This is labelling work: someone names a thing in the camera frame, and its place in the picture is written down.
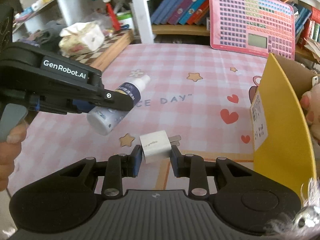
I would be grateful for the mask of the person left hand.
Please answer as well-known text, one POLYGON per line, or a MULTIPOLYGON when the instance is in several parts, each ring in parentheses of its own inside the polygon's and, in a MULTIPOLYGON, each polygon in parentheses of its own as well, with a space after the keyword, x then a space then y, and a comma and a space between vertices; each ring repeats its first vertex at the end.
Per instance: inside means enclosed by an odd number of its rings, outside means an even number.
POLYGON ((0 146, 0 191, 8 187, 9 176, 15 169, 15 159, 21 152, 22 142, 27 136, 28 124, 23 120, 14 127, 0 146))

